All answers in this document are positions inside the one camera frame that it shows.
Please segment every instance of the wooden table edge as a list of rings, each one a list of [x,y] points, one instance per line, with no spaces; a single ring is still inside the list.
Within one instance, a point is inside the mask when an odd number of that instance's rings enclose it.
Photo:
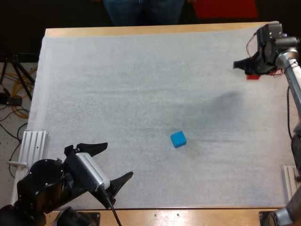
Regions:
[[[224,24],[187,24],[162,26],[131,26],[131,27],[79,27],[79,28],[48,28],[47,37],[85,37],[110,35],[137,35],[137,34],[169,34],[186,32],[212,32],[237,30],[249,27],[259,27],[267,22],[251,23],[224,23]]]
[[[260,211],[275,209],[169,209],[116,210],[123,226],[259,226]],[[111,210],[89,210],[100,214],[101,226],[117,225]],[[55,220],[58,211],[46,215],[47,226]]]

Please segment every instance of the metal bracket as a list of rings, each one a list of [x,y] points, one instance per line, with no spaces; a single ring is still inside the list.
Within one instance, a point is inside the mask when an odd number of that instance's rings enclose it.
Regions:
[[[48,133],[46,131],[24,131],[19,160],[9,164],[17,166],[11,204],[17,201],[17,182],[22,179],[29,167],[42,159]]]

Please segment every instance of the tripod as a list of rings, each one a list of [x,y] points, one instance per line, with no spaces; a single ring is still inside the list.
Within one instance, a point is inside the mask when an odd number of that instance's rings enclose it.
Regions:
[[[14,67],[15,72],[17,73],[19,80],[21,82],[21,84],[23,85],[28,97],[30,100],[32,100],[32,94],[30,93],[30,91],[28,90],[20,71],[26,76],[26,78],[28,78],[28,80],[34,85],[35,80],[32,78],[32,76],[29,75],[29,73],[24,69],[24,67],[20,64],[19,59],[18,59],[18,54],[13,54],[11,59],[9,60],[7,57],[4,60],[4,66],[2,69],[2,73],[1,73],[1,77],[0,77],[0,85],[3,82],[3,78],[4,78],[4,74],[6,71],[6,67],[8,65],[8,63],[11,63]]]

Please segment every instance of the metal pole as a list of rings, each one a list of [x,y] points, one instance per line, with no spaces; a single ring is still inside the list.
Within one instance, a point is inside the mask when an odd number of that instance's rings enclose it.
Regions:
[[[0,78],[0,85],[2,84],[3,82],[3,78],[4,78],[4,74],[5,74],[5,71],[6,71],[6,66],[8,65],[8,62],[7,62],[7,59],[5,59],[4,61],[4,66],[3,66],[3,69],[2,69],[2,73],[1,73],[1,78]]]
[[[296,49],[288,49],[280,53],[276,66],[284,70],[288,85],[295,101],[299,118],[301,118],[301,68],[298,64],[299,53]]]
[[[34,85],[35,80],[32,78],[32,76],[29,75],[29,73],[23,68],[23,66],[19,62],[18,55],[15,56],[16,65],[17,67],[22,71],[22,73],[28,78],[28,80]]]
[[[27,93],[29,99],[32,100],[32,94],[31,94],[30,91],[28,90],[28,88],[27,88],[27,86],[26,86],[26,84],[25,84],[25,82],[24,82],[24,80],[23,80],[23,78],[22,78],[22,76],[21,76],[21,74],[20,74],[20,72],[19,72],[19,69],[18,69],[18,67],[17,67],[17,65],[16,65],[16,62],[13,61],[13,62],[12,62],[12,65],[13,65],[13,67],[14,67],[14,69],[15,69],[15,71],[16,71],[18,77],[19,77],[19,80],[20,80],[20,82],[22,83],[22,85],[23,85],[23,87],[24,87],[24,89],[25,89],[25,91],[26,91],[26,93]]]

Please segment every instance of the floor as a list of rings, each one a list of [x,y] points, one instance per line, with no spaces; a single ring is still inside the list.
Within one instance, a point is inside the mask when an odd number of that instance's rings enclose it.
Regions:
[[[27,71],[30,71],[34,68],[37,68],[37,63],[25,63],[22,64],[24,68]],[[3,63],[0,63],[0,70],[2,71]],[[7,67],[7,73],[12,75],[16,72],[14,71],[12,65],[8,65]],[[32,77],[36,77],[36,72],[33,72]],[[12,88],[15,83],[15,81],[11,80],[12,77],[5,75],[5,78],[3,80],[4,87],[12,93]],[[24,89],[21,89],[18,92],[18,95],[20,96],[26,96],[26,93]],[[30,110],[31,102],[28,97],[23,98],[22,100],[22,107],[24,107],[27,110]],[[11,107],[6,107],[2,110],[0,110],[0,124],[7,129],[10,133],[12,133],[14,136],[16,136],[18,128],[27,122],[27,119],[19,118],[17,115],[12,113],[10,116],[8,116],[5,120],[4,119],[9,113],[12,112]],[[26,126],[22,127],[19,131],[19,137],[22,139],[23,132],[26,130]],[[18,145],[18,141],[15,138],[12,138],[3,128],[0,127],[0,207],[10,204],[10,199],[12,195],[13,190],[13,184],[14,184],[14,178],[10,174],[8,170],[8,160],[10,159],[13,151]],[[12,157],[12,161],[18,161],[19,158],[19,152],[20,152],[20,146],[14,153]],[[11,166],[11,173],[14,175],[16,173],[16,168]]]

